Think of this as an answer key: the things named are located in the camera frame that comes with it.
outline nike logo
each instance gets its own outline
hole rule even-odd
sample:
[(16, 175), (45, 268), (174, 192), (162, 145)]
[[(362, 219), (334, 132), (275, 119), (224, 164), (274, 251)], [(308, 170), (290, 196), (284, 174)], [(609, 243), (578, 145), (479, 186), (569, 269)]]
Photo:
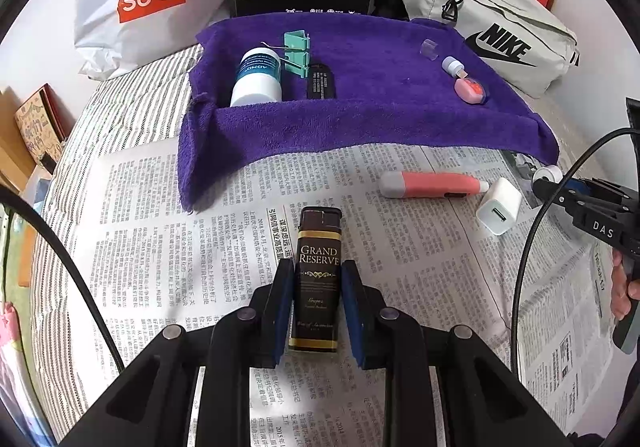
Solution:
[[(497, 51), (481, 48), (478, 41), (485, 42)], [(470, 35), (465, 39), (465, 42), (479, 57), (535, 67), (533, 64), (520, 60), (520, 56), (524, 56), (531, 49), (531, 46), (495, 23), (484, 33), (478, 32)]]

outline usb port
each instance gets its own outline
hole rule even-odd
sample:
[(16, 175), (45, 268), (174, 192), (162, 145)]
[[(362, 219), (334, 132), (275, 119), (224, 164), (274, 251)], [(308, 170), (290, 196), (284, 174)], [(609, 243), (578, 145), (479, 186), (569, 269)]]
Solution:
[(504, 222), (507, 220), (507, 218), (505, 218), (505, 217), (502, 215), (502, 213), (500, 212), (500, 210), (498, 210), (497, 208), (494, 208), (494, 210), (492, 210), (492, 212), (493, 212), (496, 216), (498, 216), (498, 217), (500, 218), (500, 221), (502, 221), (502, 223), (504, 223)]

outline screw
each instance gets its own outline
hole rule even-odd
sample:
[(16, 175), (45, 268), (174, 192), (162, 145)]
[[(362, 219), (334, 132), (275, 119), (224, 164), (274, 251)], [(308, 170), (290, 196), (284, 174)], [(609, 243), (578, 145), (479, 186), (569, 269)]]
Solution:
[(465, 326), (464, 324), (460, 324), (460, 326), (456, 326), (455, 328), (453, 328), (453, 332), (457, 338), (463, 340), (470, 339), (474, 334), (474, 332), (471, 331), (471, 328), (469, 326)]
[(167, 327), (162, 330), (162, 337), (171, 340), (177, 339), (182, 333), (182, 329), (178, 324), (169, 324)]
[(241, 321), (250, 321), (255, 318), (255, 310), (253, 308), (249, 308), (249, 306), (240, 308), (238, 310), (238, 318)]
[(400, 316), (400, 312), (395, 308), (389, 308), (387, 306), (380, 310), (380, 316), (385, 319), (385, 321), (395, 321)]

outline purple cloth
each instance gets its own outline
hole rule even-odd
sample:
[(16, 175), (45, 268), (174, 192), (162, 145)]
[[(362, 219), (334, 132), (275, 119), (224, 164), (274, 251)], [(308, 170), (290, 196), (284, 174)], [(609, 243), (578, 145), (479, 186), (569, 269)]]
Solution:
[[(228, 106), (242, 55), (283, 33), (304, 29), (311, 61), (335, 75), (337, 100), (307, 100), (306, 80), (282, 72), (278, 102)], [(425, 39), (438, 58), (420, 55)], [(185, 209), (223, 175), (288, 152), (324, 151), (364, 143), (468, 145), (558, 160), (558, 144), (543, 120), (444, 24), (403, 22), (359, 14), (270, 13), (221, 21), (203, 30), (200, 61), (190, 72), (192, 99), (180, 129), (178, 187)], [(441, 68), (452, 55), (489, 92), (484, 106), (455, 93)]]

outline green binder clip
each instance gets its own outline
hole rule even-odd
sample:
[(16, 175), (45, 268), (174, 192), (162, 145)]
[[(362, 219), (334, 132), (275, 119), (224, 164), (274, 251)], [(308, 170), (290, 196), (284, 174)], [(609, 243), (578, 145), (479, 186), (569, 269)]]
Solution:
[(304, 30), (286, 32), (284, 34), (284, 46), (269, 46), (262, 42), (267, 48), (272, 50), (284, 50), (284, 69), (295, 73), (302, 78), (306, 78), (309, 72), (309, 46), (310, 39)]

